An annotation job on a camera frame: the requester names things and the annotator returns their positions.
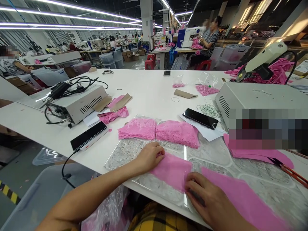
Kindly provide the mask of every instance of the scissors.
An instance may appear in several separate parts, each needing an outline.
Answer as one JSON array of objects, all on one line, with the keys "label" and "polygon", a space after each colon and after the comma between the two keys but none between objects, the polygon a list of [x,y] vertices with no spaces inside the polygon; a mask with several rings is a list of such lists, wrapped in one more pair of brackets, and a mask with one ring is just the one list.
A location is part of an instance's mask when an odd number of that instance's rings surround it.
[{"label": "scissors", "polygon": [[290,169],[288,166],[284,165],[280,160],[276,158],[269,158],[268,159],[273,162],[277,167],[281,168],[284,172],[289,174],[291,177],[296,179],[299,183],[301,183],[305,188],[308,189],[308,181],[303,178],[301,175]]}]

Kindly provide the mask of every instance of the small plastic bag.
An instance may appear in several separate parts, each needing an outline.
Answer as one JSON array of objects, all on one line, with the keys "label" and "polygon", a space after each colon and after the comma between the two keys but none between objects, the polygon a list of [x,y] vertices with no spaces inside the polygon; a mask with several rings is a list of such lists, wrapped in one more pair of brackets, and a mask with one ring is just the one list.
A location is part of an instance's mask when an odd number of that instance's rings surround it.
[{"label": "small plastic bag", "polygon": [[178,75],[177,77],[175,77],[173,79],[173,88],[179,88],[179,87],[185,87],[187,85],[187,83],[183,83],[183,76],[184,75]]}]

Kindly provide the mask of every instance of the plaid clothing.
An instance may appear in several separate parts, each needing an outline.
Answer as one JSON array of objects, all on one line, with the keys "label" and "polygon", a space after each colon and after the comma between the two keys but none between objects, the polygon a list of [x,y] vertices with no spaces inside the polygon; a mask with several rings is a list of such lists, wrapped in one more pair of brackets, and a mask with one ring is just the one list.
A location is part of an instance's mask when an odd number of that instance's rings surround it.
[{"label": "plaid clothing", "polygon": [[150,202],[132,220],[128,231],[206,231],[206,227],[160,205]]}]

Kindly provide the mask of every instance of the striped shirt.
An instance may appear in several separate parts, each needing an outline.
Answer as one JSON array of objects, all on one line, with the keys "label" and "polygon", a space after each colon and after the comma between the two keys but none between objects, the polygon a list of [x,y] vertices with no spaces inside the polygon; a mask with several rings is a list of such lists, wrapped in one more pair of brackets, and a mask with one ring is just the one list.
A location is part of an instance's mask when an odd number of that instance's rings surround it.
[{"label": "striped shirt", "polygon": [[211,57],[213,54],[213,51],[216,47],[217,41],[219,39],[220,33],[219,30],[211,33],[207,38],[206,38],[206,42],[207,43],[212,43],[211,47],[209,48],[209,50],[203,50],[201,51],[201,55],[207,56],[207,57]]}]

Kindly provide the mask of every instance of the white paper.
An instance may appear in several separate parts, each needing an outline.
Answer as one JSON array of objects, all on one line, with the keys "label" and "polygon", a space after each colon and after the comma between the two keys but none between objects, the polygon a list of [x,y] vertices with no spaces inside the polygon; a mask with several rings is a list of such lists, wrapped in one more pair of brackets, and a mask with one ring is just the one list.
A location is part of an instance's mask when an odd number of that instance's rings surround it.
[{"label": "white paper", "polygon": [[210,128],[207,128],[206,126],[201,125],[198,122],[195,122],[194,120],[184,117],[183,115],[179,116],[190,125],[195,126],[201,133],[201,135],[204,138],[206,138],[209,142],[213,141],[214,139],[217,139],[218,137],[223,136],[224,134],[228,134],[227,132],[224,132],[220,126],[217,126],[215,130],[212,130]]},{"label": "white paper", "polygon": [[94,111],[89,114],[87,117],[83,119],[83,122],[88,126],[91,127],[99,122],[99,117],[97,116],[97,112]]}]

